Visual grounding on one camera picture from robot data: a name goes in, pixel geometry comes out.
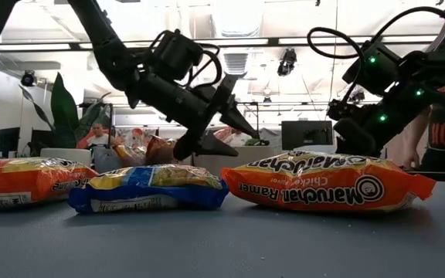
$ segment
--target desk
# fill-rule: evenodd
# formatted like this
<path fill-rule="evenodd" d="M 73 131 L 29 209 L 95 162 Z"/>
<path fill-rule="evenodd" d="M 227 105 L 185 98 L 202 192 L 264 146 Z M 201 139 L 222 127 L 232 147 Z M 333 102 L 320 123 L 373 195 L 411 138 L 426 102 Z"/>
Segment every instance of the desk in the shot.
<path fill-rule="evenodd" d="M 77 215 L 0 213 L 0 277 L 445 277 L 445 183 L 382 217 L 259 208 Z"/>

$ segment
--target chicken flavor ramen package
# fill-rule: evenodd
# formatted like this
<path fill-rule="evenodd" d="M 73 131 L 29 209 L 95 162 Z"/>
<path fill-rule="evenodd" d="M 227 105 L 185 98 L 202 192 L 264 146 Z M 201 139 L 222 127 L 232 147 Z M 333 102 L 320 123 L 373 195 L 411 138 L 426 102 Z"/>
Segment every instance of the chicken flavor ramen package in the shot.
<path fill-rule="evenodd" d="M 110 171 L 74 188 L 68 203 L 80 213 L 172 209 L 194 205 L 213 209 L 229 189 L 204 168 L 180 164 Z"/>
<path fill-rule="evenodd" d="M 222 170 L 235 196 L 290 210 L 391 212 L 432 195 L 435 181 L 379 158 L 292 151 Z"/>
<path fill-rule="evenodd" d="M 58 158 L 0 159 L 0 209 L 66 197 L 97 173 Z"/>

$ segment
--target gray table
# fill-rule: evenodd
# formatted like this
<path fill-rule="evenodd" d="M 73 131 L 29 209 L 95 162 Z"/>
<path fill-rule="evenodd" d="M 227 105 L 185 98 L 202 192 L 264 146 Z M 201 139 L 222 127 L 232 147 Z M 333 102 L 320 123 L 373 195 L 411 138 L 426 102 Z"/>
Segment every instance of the gray table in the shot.
<path fill-rule="evenodd" d="M 445 183 L 383 217 L 220 211 L 0 213 L 0 277 L 444 277 Z"/>

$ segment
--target orange ramen package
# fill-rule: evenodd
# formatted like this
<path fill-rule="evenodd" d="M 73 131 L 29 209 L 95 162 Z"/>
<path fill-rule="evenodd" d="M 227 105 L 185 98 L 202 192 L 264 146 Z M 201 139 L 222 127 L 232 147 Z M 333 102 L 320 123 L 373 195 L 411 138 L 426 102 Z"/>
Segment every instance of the orange ramen package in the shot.
<path fill-rule="evenodd" d="M 0 209 L 65 198 L 97 173 L 58 158 L 0 159 Z"/>
<path fill-rule="evenodd" d="M 282 209 L 391 212 L 432 195 L 435 181 L 391 161 L 292 151 L 221 173 L 236 197 Z"/>

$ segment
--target blue ramen package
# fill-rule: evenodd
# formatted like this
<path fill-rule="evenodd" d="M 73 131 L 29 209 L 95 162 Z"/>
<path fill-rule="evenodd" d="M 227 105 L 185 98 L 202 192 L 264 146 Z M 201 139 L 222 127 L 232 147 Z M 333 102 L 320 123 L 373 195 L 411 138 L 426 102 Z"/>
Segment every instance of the blue ramen package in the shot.
<path fill-rule="evenodd" d="M 68 203 L 79 213 L 221 206 L 229 189 L 204 168 L 180 164 L 110 171 L 70 192 Z"/>

